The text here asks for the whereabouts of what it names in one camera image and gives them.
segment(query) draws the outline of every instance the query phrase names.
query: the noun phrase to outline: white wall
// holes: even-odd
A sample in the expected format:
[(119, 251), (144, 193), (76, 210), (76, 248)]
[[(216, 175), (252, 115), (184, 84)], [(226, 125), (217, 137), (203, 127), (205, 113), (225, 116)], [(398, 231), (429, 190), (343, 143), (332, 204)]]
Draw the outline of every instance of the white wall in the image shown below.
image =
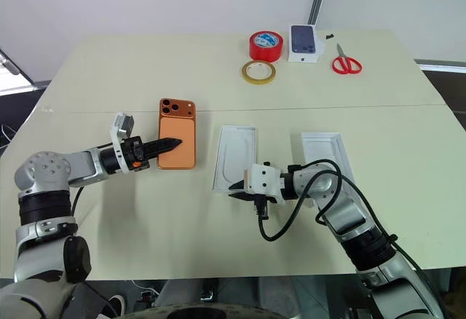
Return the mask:
[(317, 27), (388, 28), (416, 59), (466, 62), (466, 0), (323, 0)]
[(312, 0), (0, 0), (0, 48), (34, 81), (51, 79), (90, 34), (286, 31)]

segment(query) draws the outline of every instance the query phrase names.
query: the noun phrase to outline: white plastic tray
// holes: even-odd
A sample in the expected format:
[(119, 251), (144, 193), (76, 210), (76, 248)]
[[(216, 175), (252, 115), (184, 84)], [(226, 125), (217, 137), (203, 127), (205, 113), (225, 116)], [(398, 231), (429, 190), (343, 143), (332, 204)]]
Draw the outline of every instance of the white plastic tray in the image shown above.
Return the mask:
[[(339, 133), (302, 133), (301, 139), (306, 163), (319, 159), (333, 160), (340, 167), (341, 173), (355, 183), (343, 139)], [(341, 190), (358, 199), (358, 195), (349, 184), (343, 182)]]
[(222, 126), (218, 140), (214, 192), (229, 192), (228, 187), (244, 179), (245, 170), (256, 162), (256, 128)]

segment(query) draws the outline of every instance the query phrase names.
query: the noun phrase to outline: beige tabletop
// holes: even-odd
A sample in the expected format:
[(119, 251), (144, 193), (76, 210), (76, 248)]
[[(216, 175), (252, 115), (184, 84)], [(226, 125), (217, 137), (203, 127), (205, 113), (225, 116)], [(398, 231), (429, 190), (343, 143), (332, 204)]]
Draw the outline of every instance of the beige tabletop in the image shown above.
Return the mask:
[[(133, 115), (133, 134), (154, 140), (158, 113)], [(111, 112), (36, 109), (21, 127), (0, 161), (2, 277), (13, 270), (18, 165), (36, 151), (68, 153), (107, 143), (112, 118)], [(285, 236), (268, 243), (250, 202), (212, 192), (222, 125), (256, 126), (258, 162), (282, 169), (303, 162), (302, 132), (340, 132), (356, 183), (420, 266), (466, 264), (466, 248), (457, 240), (466, 216), (466, 133), (446, 106), (200, 111), (194, 170), (159, 170), (154, 163), (82, 192), (76, 218), (91, 250), (90, 279), (354, 272), (331, 232), (314, 222), (315, 208), (303, 208)], [(293, 206), (271, 207), (266, 230), (277, 231)]]
[[(325, 35), (335, 37), (325, 40)], [(198, 111), (444, 104), (389, 31), (320, 31), (317, 63), (288, 63), (285, 44), (267, 86), (246, 82), (246, 34), (96, 36), (80, 44), (53, 79), (45, 111), (157, 111), (160, 98), (195, 101)], [(332, 71), (336, 43), (363, 64)]]

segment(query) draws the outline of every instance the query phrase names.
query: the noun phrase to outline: red tape roll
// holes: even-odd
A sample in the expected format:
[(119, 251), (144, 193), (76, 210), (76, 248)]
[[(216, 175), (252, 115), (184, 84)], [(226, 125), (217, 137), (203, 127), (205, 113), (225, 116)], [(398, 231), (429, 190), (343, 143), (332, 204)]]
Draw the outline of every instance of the red tape roll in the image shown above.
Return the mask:
[(249, 38), (249, 56), (275, 62), (282, 54), (283, 37), (273, 31), (259, 31)]

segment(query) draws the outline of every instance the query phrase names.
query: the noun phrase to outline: tape roll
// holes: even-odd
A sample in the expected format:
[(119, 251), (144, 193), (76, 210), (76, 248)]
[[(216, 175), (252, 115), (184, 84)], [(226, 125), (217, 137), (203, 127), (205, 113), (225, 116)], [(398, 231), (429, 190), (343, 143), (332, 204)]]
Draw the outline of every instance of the tape roll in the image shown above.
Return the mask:
[(254, 60), (275, 62), (282, 54), (283, 37), (273, 31), (259, 31), (249, 38), (249, 56)]
[(242, 67), (241, 74), (251, 84), (268, 84), (275, 78), (275, 67), (263, 60), (252, 60)]

